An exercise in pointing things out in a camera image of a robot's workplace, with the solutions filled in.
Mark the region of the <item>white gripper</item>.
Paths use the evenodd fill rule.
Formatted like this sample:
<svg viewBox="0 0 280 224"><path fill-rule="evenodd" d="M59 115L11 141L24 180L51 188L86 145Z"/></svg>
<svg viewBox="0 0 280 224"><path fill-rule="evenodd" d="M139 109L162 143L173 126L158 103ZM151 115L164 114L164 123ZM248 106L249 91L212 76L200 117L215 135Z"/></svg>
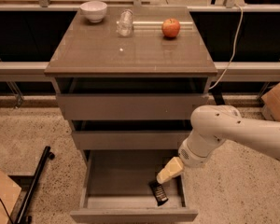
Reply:
<svg viewBox="0 0 280 224"><path fill-rule="evenodd" d="M179 147L178 156L171 158L157 174L156 179L160 184L181 175L184 171L184 165L189 168L199 168L208 161L207 157L200 157L194 154L188 147L186 140Z"/></svg>

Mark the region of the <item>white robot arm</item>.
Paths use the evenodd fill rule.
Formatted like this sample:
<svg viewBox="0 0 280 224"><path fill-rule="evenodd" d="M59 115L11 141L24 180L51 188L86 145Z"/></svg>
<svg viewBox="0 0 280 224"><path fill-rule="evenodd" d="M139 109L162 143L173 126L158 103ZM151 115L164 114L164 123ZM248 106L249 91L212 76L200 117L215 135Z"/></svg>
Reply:
<svg viewBox="0 0 280 224"><path fill-rule="evenodd" d="M190 116L192 131L157 174L159 184L179 175L185 167L201 167L212 152L232 140L280 161L280 122L245 119L231 105L202 105Z"/></svg>

